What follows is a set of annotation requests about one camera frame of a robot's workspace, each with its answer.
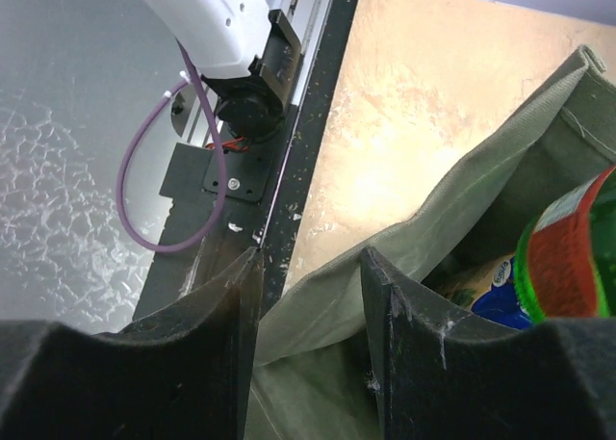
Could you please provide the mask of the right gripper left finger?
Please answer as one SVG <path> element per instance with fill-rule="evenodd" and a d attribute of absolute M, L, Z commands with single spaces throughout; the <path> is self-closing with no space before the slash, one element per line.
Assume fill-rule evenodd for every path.
<path fill-rule="evenodd" d="M 242 438 L 263 286 L 249 248 L 118 333 L 2 322 L 2 437 Z"/>

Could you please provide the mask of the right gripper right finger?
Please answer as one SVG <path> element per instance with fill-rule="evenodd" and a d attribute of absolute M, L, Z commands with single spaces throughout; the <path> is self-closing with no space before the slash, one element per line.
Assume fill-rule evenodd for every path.
<path fill-rule="evenodd" d="M 611 439 L 615 322 L 519 331 L 409 278 L 377 249 L 361 287 L 385 439 Z"/>

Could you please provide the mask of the blue juice carton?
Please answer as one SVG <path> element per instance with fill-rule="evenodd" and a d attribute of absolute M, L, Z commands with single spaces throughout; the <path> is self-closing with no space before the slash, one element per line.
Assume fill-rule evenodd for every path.
<path fill-rule="evenodd" d="M 515 254 L 507 254 L 481 267 L 459 273 L 438 289 L 454 304 L 491 322 L 515 329 L 532 321 L 518 300 L 514 281 Z"/>

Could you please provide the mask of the green canvas bag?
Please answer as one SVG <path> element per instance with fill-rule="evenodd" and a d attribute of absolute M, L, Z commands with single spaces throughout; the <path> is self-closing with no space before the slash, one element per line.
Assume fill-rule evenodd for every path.
<path fill-rule="evenodd" d="M 439 281 L 511 252 L 534 216 L 614 162 L 615 86 L 582 45 L 449 170 L 410 220 L 305 276 L 270 309 L 257 337 L 246 437 L 385 439 L 361 251 L 377 249 L 437 293 Z"/>

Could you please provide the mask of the orange juice plastic bottle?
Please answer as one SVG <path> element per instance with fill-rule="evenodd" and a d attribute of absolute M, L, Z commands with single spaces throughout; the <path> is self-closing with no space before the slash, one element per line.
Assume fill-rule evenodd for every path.
<path fill-rule="evenodd" d="M 514 279 L 535 324 L 615 316 L 615 167 L 556 199 L 526 227 Z"/>

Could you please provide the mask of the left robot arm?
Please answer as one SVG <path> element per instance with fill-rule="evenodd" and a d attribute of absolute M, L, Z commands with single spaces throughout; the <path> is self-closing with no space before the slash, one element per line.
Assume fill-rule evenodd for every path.
<path fill-rule="evenodd" d="M 237 138 L 270 140 L 286 119 L 300 40 L 266 0 L 142 0 L 218 97 L 215 114 Z"/>

